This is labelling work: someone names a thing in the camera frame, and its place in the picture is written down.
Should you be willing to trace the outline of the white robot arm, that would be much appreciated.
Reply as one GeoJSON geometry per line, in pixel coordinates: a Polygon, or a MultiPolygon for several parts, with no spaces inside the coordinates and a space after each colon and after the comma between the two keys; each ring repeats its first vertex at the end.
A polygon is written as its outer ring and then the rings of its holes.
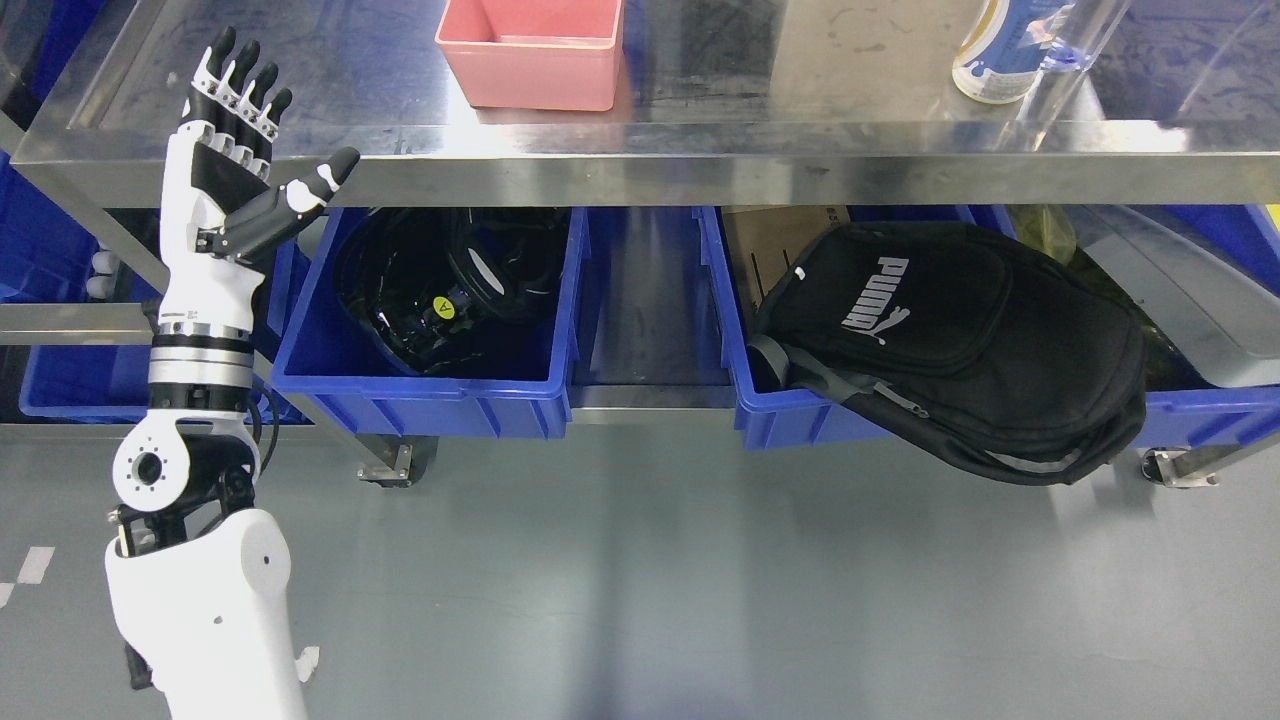
{"type": "Polygon", "coordinates": [[[148,409],[120,442],[104,555],[131,688],[173,719],[303,719],[287,606],[291,551],[255,503],[246,328],[161,322],[148,409]]]}

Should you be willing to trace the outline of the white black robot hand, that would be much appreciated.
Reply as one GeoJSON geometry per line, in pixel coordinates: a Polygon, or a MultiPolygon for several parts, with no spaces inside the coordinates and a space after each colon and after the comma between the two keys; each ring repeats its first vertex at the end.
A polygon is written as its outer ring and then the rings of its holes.
{"type": "Polygon", "coordinates": [[[253,329],[253,296],[276,247],[315,222],[360,161],[335,151],[310,173],[270,173],[282,118],[293,95],[259,42],[232,27],[205,47],[166,141],[160,251],[169,282],[161,325],[253,329]]]}

